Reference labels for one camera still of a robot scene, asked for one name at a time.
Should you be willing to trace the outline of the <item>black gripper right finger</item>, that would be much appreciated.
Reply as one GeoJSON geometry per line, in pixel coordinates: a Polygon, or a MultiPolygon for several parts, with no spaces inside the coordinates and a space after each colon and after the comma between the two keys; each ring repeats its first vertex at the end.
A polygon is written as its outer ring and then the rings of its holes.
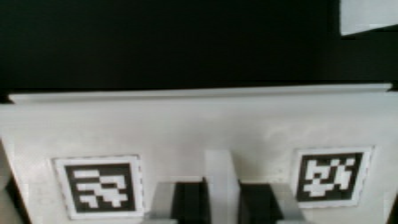
{"type": "Polygon", "coordinates": [[[286,184],[240,184],[238,224],[306,224],[286,184]]]}

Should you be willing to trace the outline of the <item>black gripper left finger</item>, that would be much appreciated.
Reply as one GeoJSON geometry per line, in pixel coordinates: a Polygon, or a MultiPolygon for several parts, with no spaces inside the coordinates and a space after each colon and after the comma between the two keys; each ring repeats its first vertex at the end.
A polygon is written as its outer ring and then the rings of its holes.
{"type": "Polygon", "coordinates": [[[171,224],[212,224],[206,180],[158,183],[150,217],[171,224]]]}

